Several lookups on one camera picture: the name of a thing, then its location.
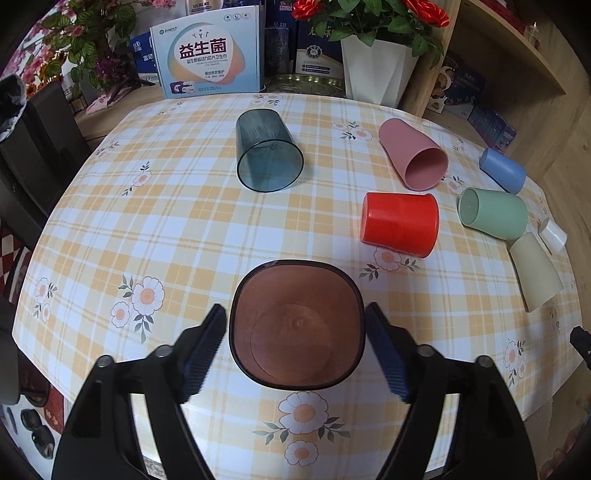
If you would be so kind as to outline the green plastic cup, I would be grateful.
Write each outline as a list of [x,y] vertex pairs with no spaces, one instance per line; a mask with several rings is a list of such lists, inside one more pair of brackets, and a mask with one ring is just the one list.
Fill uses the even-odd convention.
[[504,241],[520,238],[528,223],[528,209],[520,197],[473,187],[461,194],[458,214],[465,227]]

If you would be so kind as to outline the red plastic cup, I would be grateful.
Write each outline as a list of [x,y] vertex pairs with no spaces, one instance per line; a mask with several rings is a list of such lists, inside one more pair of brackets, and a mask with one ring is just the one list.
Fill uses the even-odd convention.
[[369,192],[363,198],[363,243],[426,258],[435,247],[439,225],[432,194]]

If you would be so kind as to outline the white faceted vase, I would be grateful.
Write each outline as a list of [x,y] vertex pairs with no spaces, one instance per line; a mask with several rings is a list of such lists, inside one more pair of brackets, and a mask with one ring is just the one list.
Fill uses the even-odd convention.
[[412,49],[383,40],[369,47],[356,36],[341,44],[346,97],[397,108],[418,61]]

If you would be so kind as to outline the beige plastic cup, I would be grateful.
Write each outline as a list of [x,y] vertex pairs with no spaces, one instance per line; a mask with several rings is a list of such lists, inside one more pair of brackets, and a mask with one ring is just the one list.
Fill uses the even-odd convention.
[[526,310],[531,313],[563,290],[554,264],[531,232],[524,233],[509,249]]

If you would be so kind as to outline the blue plastic cup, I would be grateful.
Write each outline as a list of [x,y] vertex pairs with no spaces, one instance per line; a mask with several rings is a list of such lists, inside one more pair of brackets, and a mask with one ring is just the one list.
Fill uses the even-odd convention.
[[479,166],[499,186],[513,195],[522,190],[527,178],[522,165],[491,148],[483,151]]

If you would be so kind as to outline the transparent brown plastic cup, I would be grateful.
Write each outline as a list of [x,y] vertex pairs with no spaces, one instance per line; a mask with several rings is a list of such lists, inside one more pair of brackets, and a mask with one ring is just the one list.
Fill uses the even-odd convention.
[[229,349],[245,376],[277,390],[322,390],[345,381],[366,344],[365,306],[346,272],[327,263],[263,263],[238,284]]

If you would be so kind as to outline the yellow plaid floral tablecloth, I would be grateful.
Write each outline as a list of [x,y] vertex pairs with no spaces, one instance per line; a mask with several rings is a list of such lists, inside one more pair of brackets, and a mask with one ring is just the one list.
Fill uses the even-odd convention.
[[[304,152],[297,182],[259,194],[236,175],[235,121],[266,107]],[[434,140],[449,168],[430,190],[439,237],[426,259],[360,242],[367,192],[406,192],[378,133],[400,118]],[[564,285],[527,313],[507,244],[464,228],[466,187],[501,190],[478,165],[483,149],[400,110],[320,96],[243,94],[164,100],[134,110],[88,158],[33,252],[13,337],[73,403],[102,354],[144,358],[228,308],[254,267],[310,259],[350,275],[365,303],[446,357],[491,356],[529,417],[582,360],[582,325],[565,250]],[[218,479],[375,478],[407,405],[391,396],[370,346],[346,382],[315,393],[264,388],[232,360],[228,336],[199,395],[191,431]]]

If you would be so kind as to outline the light blue probiotic box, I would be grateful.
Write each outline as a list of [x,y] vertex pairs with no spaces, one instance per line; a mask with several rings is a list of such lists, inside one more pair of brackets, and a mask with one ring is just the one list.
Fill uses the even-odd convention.
[[209,10],[150,28],[167,99],[256,93],[263,87],[261,5]]

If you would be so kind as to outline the red rose bouquet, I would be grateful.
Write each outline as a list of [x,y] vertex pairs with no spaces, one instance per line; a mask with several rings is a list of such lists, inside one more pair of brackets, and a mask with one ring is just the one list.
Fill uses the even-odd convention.
[[353,36],[371,47],[382,40],[409,47],[414,57],[429,53],[435,60],[444,49],[433,31],[450,25],[447,12],[425,0],[297,0],[291,15],[329,41]]

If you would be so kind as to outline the pink flower plant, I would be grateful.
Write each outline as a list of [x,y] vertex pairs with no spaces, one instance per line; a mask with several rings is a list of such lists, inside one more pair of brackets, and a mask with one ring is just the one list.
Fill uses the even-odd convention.
[[136,76],[125,48],[141,11],[166,11],[174,1],[59,1],[38,20],[3,68],[4,77],[21,78],[28,97],[54,80],[64,78],[70,63],[78,93],[82,81],[104,92]]

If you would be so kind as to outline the black chair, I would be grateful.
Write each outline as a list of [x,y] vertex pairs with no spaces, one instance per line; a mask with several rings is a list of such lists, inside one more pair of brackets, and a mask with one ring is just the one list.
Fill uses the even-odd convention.
[[90,153],[59,83],[1,79],[1,219],[29,249]]

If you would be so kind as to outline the glass dish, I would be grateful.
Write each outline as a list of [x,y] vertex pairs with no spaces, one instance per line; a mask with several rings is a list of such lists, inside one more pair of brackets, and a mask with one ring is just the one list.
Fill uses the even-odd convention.
[[303,74],[277,74],[264,81],[263,92],[346,97],[345,83],[339,79]]

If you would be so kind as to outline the pink plastic cup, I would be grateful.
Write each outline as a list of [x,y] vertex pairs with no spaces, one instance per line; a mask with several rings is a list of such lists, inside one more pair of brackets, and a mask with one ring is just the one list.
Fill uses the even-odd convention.
[[430,190],[445,176],[449,166],[446,152],[405,121],[397,118],[384,121],[379,140],[408,189]]

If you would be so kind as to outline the white plastic cup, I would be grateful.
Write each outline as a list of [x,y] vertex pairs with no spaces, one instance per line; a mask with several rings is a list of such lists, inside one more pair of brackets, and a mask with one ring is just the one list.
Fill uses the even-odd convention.
[[538,234],[552,255],[559,254],[566,246],[567,233],[550,217],[542,221]]

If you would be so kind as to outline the transparent teal plastic cup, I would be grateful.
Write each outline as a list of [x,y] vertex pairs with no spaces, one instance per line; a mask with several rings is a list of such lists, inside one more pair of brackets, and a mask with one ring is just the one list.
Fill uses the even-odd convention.
[[304,170],[304,154],[274,110],[243,112],[235,122],[235,139],[238,180],[254,192],[283,190]]

